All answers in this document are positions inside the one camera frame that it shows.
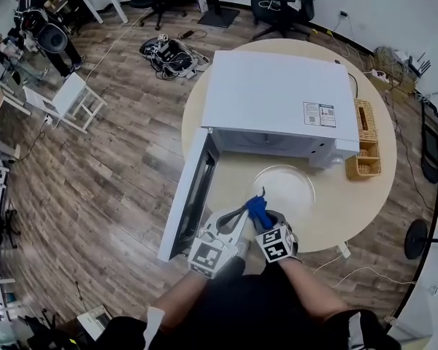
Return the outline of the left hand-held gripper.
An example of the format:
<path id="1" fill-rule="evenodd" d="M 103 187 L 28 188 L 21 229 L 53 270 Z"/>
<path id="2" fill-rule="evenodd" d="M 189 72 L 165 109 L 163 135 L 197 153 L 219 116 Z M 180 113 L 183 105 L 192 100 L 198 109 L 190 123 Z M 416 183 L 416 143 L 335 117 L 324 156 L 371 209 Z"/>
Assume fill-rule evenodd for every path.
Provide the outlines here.
<path id="1" fill-rule="evenodd" d="M 245 207 L 227 207 L 215 211 L 205 223 L 205 228 L 194 238 L 188 255 L 191 271 L 207 278 L 217 275 L 238 253 L 236 244 L 225 242 L 215 234 L 240 236 L 248 221 L 249 211 Z"/>

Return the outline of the blue cloth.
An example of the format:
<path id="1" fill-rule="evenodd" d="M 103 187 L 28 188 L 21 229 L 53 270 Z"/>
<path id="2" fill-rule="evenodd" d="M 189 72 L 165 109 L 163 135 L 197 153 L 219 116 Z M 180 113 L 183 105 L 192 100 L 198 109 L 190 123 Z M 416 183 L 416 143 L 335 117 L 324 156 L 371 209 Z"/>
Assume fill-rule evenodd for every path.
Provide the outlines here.
<path id="1" fill-rule="evenodd" d="M 249 211 L 249 218 L 252 219 L 260 219 L 261 224 L 265 228 L 265 231 L 271 230 L 274 225 L 271 220 L 268 218 L 268 214 L 266 213 L 266 205 L 267 202 L 265 200 L 266 191 L 264 187 L 262 187 L 262 193 L 260 195 L 255 195 L 253 198 L 247 201 L 245 204 L 245 208 Z"/>

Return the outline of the glass turntable plate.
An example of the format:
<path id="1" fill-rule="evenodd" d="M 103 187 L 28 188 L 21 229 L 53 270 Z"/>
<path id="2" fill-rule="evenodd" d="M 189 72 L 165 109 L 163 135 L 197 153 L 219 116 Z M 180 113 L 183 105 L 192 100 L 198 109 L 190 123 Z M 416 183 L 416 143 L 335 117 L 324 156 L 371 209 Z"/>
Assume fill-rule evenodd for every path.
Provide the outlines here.
<path id="1" fill-rule="evenodd" d="M 315 204 L 315 190 L 308 176 L 289 165 L 262 170 L 251 183 L 248 195 L 262 195 L 266 209 L 284 215 L 294 230 L 302 228 Z"/>

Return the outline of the person's left forearm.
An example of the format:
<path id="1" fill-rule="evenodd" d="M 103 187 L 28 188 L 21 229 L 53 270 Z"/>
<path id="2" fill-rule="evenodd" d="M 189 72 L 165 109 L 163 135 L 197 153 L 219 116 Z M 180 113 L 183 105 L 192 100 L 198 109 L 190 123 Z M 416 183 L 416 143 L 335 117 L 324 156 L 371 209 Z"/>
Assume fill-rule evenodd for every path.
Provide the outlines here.
<path id="1" fill-rule="evenodd" d="M 165 314 L 161 324 L 168 329 L 175 328 L 188 315 L 200 297 L 209 279 L 196 272 L 186 273 L 170 290 L 162 294 L 152 307 Z"/>

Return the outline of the person's right forearm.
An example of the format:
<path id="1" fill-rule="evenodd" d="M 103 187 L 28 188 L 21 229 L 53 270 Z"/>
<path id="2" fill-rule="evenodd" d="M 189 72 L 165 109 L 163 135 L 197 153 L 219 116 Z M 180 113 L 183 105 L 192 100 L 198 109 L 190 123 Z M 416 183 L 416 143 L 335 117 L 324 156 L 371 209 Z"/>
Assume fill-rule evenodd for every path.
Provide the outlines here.
<path id="1" fill-rule="evenodd" d="M 332 288 L 310 273 L 297 259 L 288 257 L 277 263 L 287 276 L 300 303 L 312 318 L 324 322 L 350 309 Z"/>

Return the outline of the white microwave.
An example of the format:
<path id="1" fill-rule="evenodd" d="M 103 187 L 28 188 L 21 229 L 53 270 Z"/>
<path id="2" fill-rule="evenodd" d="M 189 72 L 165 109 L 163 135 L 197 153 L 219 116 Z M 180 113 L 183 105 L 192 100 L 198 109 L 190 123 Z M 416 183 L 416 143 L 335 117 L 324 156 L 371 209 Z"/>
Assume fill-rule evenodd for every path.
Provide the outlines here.
<path id="1" fill-rule="evenodd" d="M 344 165 L 359 151 L 346 68 L 295 55 L 218 51 L 207 72 L 200 122 L 166 223 L 158 258 L 186 252 L 199 228 L 220 157 L 242 153 Z"/>

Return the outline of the person's white shoe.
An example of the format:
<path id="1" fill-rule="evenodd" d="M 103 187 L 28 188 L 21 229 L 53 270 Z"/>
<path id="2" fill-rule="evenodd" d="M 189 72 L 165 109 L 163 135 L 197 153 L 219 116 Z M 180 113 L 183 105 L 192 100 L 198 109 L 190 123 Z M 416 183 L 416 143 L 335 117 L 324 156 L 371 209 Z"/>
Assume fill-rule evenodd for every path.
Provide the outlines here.
<path id="1" fill-rule="evenodd" d="M 246 260 L 247 253 L 250 248 L 250 241 L 245 237 L 241 237 L 238 240 L 236 247 L 237 247 L 237 257 L 241 258 L 242 260 Z"/>

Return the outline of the person's black clothing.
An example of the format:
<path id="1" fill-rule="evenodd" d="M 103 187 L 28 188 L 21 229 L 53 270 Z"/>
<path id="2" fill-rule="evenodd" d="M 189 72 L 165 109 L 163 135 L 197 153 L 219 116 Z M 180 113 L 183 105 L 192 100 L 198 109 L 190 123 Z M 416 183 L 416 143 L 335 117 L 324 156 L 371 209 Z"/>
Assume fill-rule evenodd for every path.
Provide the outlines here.
<path id="1" fill-rule="evenodd" d="M 277 262 L 248 275 L 239 257 L 209 279 L 179 325 L 160 323 L 148 341 L 150 325 L 114 318 L 96 350 L 402 350 L 372 311 L 350 307 L 324 322 L 312 318 Z"/>

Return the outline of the round beige table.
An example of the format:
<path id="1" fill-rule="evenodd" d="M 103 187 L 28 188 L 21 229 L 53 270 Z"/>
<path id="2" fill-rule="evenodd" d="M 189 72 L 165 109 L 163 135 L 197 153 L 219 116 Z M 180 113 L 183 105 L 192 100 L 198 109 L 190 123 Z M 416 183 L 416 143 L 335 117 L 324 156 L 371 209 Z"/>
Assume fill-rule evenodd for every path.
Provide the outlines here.
<path id="1" fill-rule="evenodd" d="M 303 252 L 316 252 L 338 246 L 359 234 L 384 206 L 396 171 L 397 151 L 393 123 L 388 109 L 374 85 L 363 72 L 336 52 L 311 42 L 294 39 L 265 39 L 244 44 L 240 51 L 279 53 L 314 58 L 346 67 L 358 83 L 358 95 L 373 108 L 377 127 L 381 173 L 373 179 L 350 181 L 345 167 L 327 170 L 311 169 L 305 160 L 289 157 L 224 153 L 217 164 L 207 197 L 211 211 L 241 206 L 252 197 L 255 177 L 273 165 L 290 165 L 308 175 L 315 189 L 315 203 L 307 212 L 296 209 L 283 213 Z"/>

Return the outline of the wicker basket organizer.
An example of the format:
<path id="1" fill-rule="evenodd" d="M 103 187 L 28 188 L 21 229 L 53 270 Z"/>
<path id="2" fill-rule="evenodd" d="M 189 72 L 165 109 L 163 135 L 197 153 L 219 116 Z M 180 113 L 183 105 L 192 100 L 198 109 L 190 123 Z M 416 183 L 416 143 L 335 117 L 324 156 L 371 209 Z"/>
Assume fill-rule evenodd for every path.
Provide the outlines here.
<path id="1" fill-rule="evenodd" d="M 356 99 L 359 153 L 345 161 L 346 176 L 350 181 L 363 181 L 381 174 L 381 159 L 372 105 Z"/>

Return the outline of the black standing fan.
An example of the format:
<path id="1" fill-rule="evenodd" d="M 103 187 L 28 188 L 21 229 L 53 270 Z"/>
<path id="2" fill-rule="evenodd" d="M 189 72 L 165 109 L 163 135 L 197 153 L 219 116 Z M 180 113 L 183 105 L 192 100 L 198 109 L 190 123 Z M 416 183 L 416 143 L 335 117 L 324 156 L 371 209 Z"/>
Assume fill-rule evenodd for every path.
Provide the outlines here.
<path id="1" fill-rule="evenodd" d="M 410 225 L 404 239 L 404 255 L 408 260 L 419 258 L 427 245 L 438 244 L 438 238 L 430 237 L 427 224 L 423 219 L 416 219 Z"/>

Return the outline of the white toaster oven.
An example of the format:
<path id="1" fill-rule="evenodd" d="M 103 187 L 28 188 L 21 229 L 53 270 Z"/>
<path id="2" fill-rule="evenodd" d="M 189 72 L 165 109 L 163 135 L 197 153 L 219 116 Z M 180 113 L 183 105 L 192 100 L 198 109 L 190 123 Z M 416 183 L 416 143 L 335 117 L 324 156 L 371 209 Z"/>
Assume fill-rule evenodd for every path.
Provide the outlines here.
<path id="1" fill-rule="evenodd" d="M 95 341 L 105 331 L 111 320 L 111 315 L 103 305 L 77 316 L 77 321 Z"/>

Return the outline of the black folded mats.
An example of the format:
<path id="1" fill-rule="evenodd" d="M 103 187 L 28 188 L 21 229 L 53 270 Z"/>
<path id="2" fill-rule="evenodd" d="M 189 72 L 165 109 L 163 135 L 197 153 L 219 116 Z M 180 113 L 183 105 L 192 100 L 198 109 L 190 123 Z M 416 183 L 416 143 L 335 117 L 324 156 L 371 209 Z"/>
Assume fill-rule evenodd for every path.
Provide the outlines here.
<path id="1" fill-rule="evenodd" d="M 438 183 L 438 110 L 430 101 L 421 104 L 422 149 L 420 165 L 423 175 L 432 183 Z"/>

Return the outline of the black swivel chair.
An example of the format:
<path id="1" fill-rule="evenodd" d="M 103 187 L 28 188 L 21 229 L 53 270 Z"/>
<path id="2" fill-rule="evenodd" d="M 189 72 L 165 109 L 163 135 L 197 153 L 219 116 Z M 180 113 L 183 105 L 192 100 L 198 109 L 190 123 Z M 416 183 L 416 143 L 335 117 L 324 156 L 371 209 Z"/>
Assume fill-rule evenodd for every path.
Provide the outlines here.
<path id="1" fill-rule="evenodd" d="M 42 316 L 18 316 L 18 321 L 27 325 L 32 331 L 32 336 L 26 340 L 28 350 L 82 350 L 67 332 L 59 330 L 56 326 L 58 313 L 47 317 L 47 309 L 41 310 Z"/>

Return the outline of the black office chair with headrest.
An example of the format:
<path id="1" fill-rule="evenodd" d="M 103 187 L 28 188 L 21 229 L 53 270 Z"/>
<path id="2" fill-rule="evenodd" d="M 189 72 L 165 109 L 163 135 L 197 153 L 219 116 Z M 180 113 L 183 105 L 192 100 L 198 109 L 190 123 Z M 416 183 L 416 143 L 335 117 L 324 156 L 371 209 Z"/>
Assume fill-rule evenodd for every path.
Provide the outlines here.
<path id="1" fill-rule="evenodd" d="M 253 36 L 253 42 L 263 36 L 277 32 L 286 38 L 290 32 L 305 36 L 310 34 L 302 29 L 315 16 L 314 0 L 250 0 L 253 22 L 265 23 L 269 27 Z"/>

